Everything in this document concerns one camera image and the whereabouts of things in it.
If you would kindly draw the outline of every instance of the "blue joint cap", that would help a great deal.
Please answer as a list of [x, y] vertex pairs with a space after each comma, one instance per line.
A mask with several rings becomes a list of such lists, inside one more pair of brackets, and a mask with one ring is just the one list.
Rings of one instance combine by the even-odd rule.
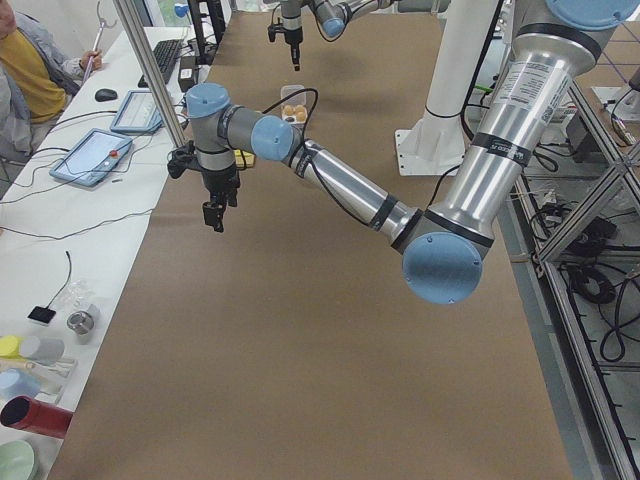
[[262, 117], [251, 131], [251, 148], [265, 160], [280, 162], [291, 151], [293, 127], [273, 115]]
[[433, 232], [414, 239], [402, 257], [404, 279], [413, 293], [431, 303], [467, 298], [482, 276], [482, 257], [467, 239]]
[[322, 24], [322, 30], [330, 37], [337, 37], [344, 31], [344, 21], [341, 18], [330, 18]]
[[189, 11], [189, 5], [187, 5], [186, 3], [175, 3], [173, 5], [173, 11], [176, 14], [176, 16], [182, 18]]
[[214, 115], [229, 105], [229, 92], [217, 83], [201, 83], [187, 92], [189, 118]]
[[638, 8], [638, 0], [547, 0], [560, 20], [579, 30], [606, 30], [624, 22]]

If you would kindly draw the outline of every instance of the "green bowl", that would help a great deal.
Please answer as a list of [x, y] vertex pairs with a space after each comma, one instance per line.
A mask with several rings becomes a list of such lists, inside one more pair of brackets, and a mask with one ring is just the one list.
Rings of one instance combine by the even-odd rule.
[[0, 445], [0, 478], [31, 480], [38, 470], [33, 447], [24, 440]]

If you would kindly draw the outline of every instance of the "cup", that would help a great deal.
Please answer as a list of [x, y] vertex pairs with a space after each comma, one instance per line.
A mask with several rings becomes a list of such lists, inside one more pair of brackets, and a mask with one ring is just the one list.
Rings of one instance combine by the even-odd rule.
[[22, 342], [22, 338], [15, 335], [0, 337], [0, 357], [16, 358], [20, 356], [20, 342]]
[[100, 315], [100, 310], [91, 303], [85, 310], [78, 310], [67, 318], [67, 327], [75, 332], [78, 343], [86, 344], [89, 342], [93, 336], [93, 327], [98, 315]]
[[0, 423], [5, 427], [64, 438], [73, 412], [50, 403], [21, 396], [11, 399], [0, 412]]
[[64, 342], [59, 338], [25, 337], [20, 344], [20, 356], [42, 364], [56, 363], [64, 354]]
[[35, 397], [40, 393], [40, 382], [23, 370], [10, 368], [0, 373], [0, 397], [11, 400], [14, 397]]

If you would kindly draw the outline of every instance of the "tablet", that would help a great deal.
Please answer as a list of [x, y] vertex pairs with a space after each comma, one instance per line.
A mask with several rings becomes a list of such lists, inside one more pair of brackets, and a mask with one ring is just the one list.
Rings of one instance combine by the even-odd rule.
[[49, 174], [85, 187], [95, 185], [127, 154], [132, 139], [94, 128], [80, 140]]
[[112, 132], [144, 135], [155, 132], [161, 124], [151, 91], [129, 90], [109, 128]]

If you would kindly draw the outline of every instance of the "yellow shirt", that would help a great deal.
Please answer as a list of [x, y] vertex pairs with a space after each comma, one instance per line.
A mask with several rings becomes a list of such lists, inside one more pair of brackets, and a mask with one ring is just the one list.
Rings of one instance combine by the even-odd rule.
[[32, 123], [46, 122], [64, 108], [67, 94], [49, 79], [42, 58], [20, 30], [0, 40], [0, 62], [22, 90]]

